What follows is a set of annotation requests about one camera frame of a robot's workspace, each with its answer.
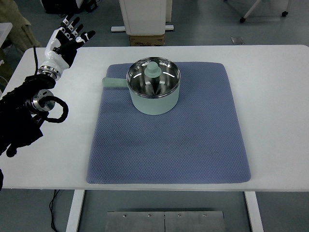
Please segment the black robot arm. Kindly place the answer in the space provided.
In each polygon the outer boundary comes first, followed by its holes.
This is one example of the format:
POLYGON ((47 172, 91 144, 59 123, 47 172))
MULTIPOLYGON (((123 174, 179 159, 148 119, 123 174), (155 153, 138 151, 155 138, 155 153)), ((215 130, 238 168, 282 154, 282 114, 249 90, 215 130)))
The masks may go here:
POLYGON ((59 69, 53 63, 35 67, 34 75, 0 101, 0 152, 9 158, 43 136, 45 121, 62 123, 69 113, 68 105, 50 91, 61 77, 59 69))

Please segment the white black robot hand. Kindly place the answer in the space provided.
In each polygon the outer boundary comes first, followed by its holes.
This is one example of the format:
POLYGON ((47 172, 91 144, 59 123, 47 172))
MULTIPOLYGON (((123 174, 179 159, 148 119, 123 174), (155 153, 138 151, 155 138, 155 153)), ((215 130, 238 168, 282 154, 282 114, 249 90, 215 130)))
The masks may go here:
POLYGON ((73 14, 68 14, 50 37, 44 52, 45 60, 38 69, 40 74, 60 79, 64 70, 72 66, 77 50, 96 34, 93 30, 81 33, 84 26, 79 24, 80 18, 72 17, 73 14))

